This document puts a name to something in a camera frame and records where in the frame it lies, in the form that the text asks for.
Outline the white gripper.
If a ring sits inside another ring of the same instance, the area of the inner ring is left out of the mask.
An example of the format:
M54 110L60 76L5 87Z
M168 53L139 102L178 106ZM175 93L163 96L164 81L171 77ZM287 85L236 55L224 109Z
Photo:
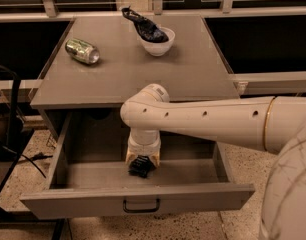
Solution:
M155 167L160 165L161 139L158 130L132 128L128 139L125 163L129 165L139 155L150 157Z

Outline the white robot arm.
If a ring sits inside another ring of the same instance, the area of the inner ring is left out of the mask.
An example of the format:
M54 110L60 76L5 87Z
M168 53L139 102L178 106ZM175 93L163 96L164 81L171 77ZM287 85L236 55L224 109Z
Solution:
M266 183L258 240L306 240L306 98L258 97L172 103L150 84L124 102L126 162L160 163L160 133L267 151L278 156Z

